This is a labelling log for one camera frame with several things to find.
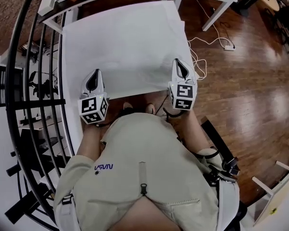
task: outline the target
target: white cable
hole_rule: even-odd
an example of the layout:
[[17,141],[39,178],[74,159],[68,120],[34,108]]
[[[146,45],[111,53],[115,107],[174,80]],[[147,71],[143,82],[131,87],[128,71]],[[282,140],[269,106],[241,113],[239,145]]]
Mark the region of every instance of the white cable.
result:
[[[202,8],[202,10],[204,11],[204,13],[206,14],[206,16],[207,16],[208,18],[210,18],[210,17],[208,16],[208,14],[206,13],[206,11],[204,10],[204,8],[201,6],[200,2],[199,2],[198,0],[196,0],[196,1],[198,2],[198,4],[200,5],[200,7]],[[193,58],[194,71],[195,71],[195,67],[197,66],[197,68],[198,68],[198,69],[203,73],[203,75],[204,75],[203,77],[200,77],[198,80],[203,80],[203,79],[205,79],[205,77],[207,77],[207,61],[206,61],[205,59],[198,59],[198,56],[197,56],[196,52],[193,51],[192,46],[191,46],[191,42],[192,42],[193,40],[198,39],[198,40],[200,40],[200,41],[202,41],[202,42],[205,42],[205,43],[208,44],[208,45],[211,45],[211,44],[214,43],[216,40],[219,40],[221,47],[223,47],[223,48],[225,49],[225,46],[224,46],[224,45],[222,44],[222,42],[221,42],[221,39],[224,39],[224,40],[226,40],[226,41],[228,42],[228,44],[233,45],[233,47],[234,47],[234,44],[233,44],[229,39],[227,39],[227,38],[221,38],[221,37],[220,37],[220,34],[219,34],[218,30],[216,29],[216,27],[215,27],[214,24],[213,24],[213,27],[215,28],[215,30],[216,30],[216,32],[217,32],[218,38],[216,38],[215,40],[213,40],[211,43],[208,43],[208,42],[206,42],[205,40],[200,39],[200,38],[198,38],[198,37],[194,37],[192,40],[189,40],[189,41],[188,41],[189,49],[190,49],[190,51],[191,51],[191,56],[192,56],[192,58]],[[199,65],[198,65],[198,62],[201,62],[201,61],[204,61],[204,62],[205,62],[205,72],[204,72],[204,71],[199,67]]]
[[[204,10],[204,8],[201,6],[201,4],[200,4],[200,2],[198,1],[198,0],[196,0],[197,1],[197,3],[200,5],[200,7],[202,8],[202,10],[203,10],[203,12],[206,14],[206,16],[210,19],[210,17],[208,16],[208,14],[207,14],[207,12]],[[221,38],[220,37],[220,34],[219,34],[219,32],[218,32],[218,30],[216,29],[216,27],[215,27],[215,25],[214,25],[214,23],[212,24],[213,25],[213,27],[215,28],[215,30],[216,30],[216,32],[217,32],[217,36],[218,36],[218,40],[219,40],[219,42],[220,42],[220,45],[225,49],[225,46],[222,44],[222,42],[221,42],[221,39],[224,39],[224,40],[226,40],[230,45],[233,45],[233,43],[231,43],[231,41],[229,40],[229,39],[227,39],[227,38]]]

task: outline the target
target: strap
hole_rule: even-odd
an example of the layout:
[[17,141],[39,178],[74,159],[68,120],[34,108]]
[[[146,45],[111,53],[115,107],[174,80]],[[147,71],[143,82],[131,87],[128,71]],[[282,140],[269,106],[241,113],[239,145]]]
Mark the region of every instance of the strap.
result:
[[219,182],[219,212],[216,231],[224,231],[236,217],[240,203],[239,186],[237,183]]
[[57,206],[55,220],[60,231],[81,231],[72,193],[64,197]]

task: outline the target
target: shirt zipper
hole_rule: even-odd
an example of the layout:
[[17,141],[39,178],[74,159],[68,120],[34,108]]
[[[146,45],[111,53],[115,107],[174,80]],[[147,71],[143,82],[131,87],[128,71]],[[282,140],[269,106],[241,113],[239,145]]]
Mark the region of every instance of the shirt zipper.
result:
[[139,163],[139,183],[140,183],[140,194],[146,196],[148,193],[147,188],[147,179],[146,179],[146,165],[145,162]]

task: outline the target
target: wooden table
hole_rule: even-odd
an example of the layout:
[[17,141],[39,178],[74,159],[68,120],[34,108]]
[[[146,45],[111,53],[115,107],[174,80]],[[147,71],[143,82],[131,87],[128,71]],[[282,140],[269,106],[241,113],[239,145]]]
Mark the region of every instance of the wooden table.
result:
[[[234,3],[231,8],[243,16],[248,16],[247,9],[253,5],[258,0],[241,0],[238,3]],[[261,0],[265,3],[266,6],[268,6],[270,9],[279,11],[279,5],[277,3],[277,0]]]

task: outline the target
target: power adapter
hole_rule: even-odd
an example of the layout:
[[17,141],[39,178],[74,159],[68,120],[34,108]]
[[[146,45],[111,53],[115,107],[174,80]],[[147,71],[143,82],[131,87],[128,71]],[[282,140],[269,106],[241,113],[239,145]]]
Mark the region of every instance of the power adapter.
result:
[[224,49],[225,51],[234,51],[236,47],[232,45],[226,45]]

